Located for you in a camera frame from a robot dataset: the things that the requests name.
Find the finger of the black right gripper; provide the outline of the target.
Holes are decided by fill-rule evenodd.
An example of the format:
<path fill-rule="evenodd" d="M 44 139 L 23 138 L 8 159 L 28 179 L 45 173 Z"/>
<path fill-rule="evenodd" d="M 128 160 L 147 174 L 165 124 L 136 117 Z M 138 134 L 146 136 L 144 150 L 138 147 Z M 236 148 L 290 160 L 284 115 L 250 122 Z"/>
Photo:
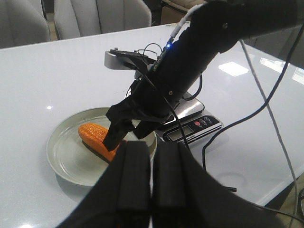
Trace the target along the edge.
<path fill-rule="evenodd" d="M 94 187 L 60 228 L 147 228 L 150 154 L 146 142 L 122 142 Z"/>
<path fill-rule="evenodd" d="M 212 178 L 182 143 L 162 142 L 153 164 L 152 225 L 155 228 L 282 228 Z"/>

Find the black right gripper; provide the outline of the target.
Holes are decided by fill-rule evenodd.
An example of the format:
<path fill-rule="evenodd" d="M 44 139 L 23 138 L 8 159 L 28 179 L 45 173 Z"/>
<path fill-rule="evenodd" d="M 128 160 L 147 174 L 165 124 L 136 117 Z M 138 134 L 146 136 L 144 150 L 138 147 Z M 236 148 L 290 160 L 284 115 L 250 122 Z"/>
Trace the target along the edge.
<path fill-rule="evenodd" d="M 133 93 L 110 107 L 106 117 L 111 123 L 138 119 L 149 122 L 165 122 L 172 116 L 172 108 L 188 90 L 188 81 L 181 78 L 152 78 L 153 87 L 141 80 Z"/>

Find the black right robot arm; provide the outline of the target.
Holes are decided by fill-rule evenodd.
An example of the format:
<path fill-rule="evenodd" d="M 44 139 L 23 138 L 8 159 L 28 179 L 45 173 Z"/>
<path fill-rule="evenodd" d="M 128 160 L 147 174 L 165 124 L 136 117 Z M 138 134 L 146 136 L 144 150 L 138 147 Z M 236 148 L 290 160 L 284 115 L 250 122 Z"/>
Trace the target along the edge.
<path fill-rule="evenodd" d="M 171 115 L 184 93 L 218 53 L 240 39 L 304 23 L 301 0 L 210 1 L 194 11 L 190 26 L 170 43 L 132 94 L 106 116 L 107 149 L 114 159 L 60 224 L 62 228 L 280 228 L 266 209 L 213 179 L 181 142 L 162 142 L 154 162 L 142 141 L 125 142 L 132 131 L 145 137 Z"/>

